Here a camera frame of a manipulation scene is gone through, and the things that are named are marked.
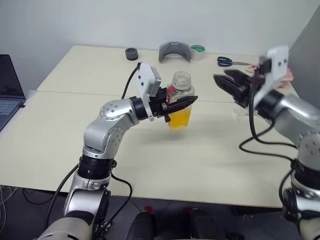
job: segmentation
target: white table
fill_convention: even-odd
[[[0,184],[55,190],[82,154],[84,129],[114,98],[38,92],[0,136]],[[123,138],[115,175],[132,184],[134,197],[280,207],[278,187],[289,162],[238,149],[250,131],[247,117],[233,116],[236,107],[196,101],[189,126],[180,131],[170,130],[163,118],[141,121]],[[257,131],[266,127],[256,117]],[[286,141],[274,130],[264,139]],[[296,155],[284,146],[247,148]],[[128,194],[127,186],[114,180],[109,188],[113,195]]]
[[[143,61],[157,69],[162,78],[162,86],[171,83],[175,72],[186,71],[191,74],[199,101],[233,103],[232,97],[216,85],[213,74],[224,74],[225,69],[239,69],[249,74],[245,71],[248,66],[220,67],[217,65],[217,57],[226,56],[237,62],[251,64],[258,62],[257,56],[210,53],[201,61],[187,62],[181,56],[167,56],[163,62],[159,62],[157,50],[139,49],[138,54],[137,60],[129,61],[124,48],[74,46],[40,85],[38,91],[121,96],[129,75],[137,63]],[[295,94],[292,87],[281,91],[284,94]],[[132,79],[127,96],[138,95],[136,82]]]

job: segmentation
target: plastic bottle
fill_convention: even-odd
[[[177,71],[173,75],[172,83],[167,86],[167,100],[176,102],[186,96],[194,96],[195,88],[191,83],[191,76],[185,71]],[[191,105],[185,109],[169,114],[171,121],[169,127],[173,130],[184,128],[188,125],[191,113]]]

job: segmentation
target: blue scissors handle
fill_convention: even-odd
[[[227,61],[227,62],[232,62],[232,60],[228,57],[225,56],[218,56],[217,61]]]
[[[225,57],[225,56],[219,56],[217,58],[217,61],[218,61],[219,67],[230,67],[233,64],[232,60],[228,57]]]

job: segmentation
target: laptop keyboard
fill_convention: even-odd
[[[0,115],[8,116],[18,103],[19,101],[0,100]]]

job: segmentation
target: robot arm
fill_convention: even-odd
[[[304,240],[313,240],[320,235],[320,111],[294,95],[273,90],[285,76],[287,62],[288,51],[278,47],[262,57],[254,77],[226,70],[226,75],[215,75],[214,80],[243,108],[249,104],[252,82],[257,82],[255,110],[261,117],[273,119],[274,128],[298,149],[291,164],[291,188],[283,193],[285,216],[298,223]]]
[[[46,240],[91,240],[104,225],[111,192],[107,190],[114,160],[125,132],[140,121],[163,117],[191,105],[198,96],[167,102],[167,89],[161,88],[157,70],[139,64],[137,86],[141,97],[106,103],[99,116],[84,132],[82,156],[74,173],[64,205],[64,217],[52,223],[38,238]]]

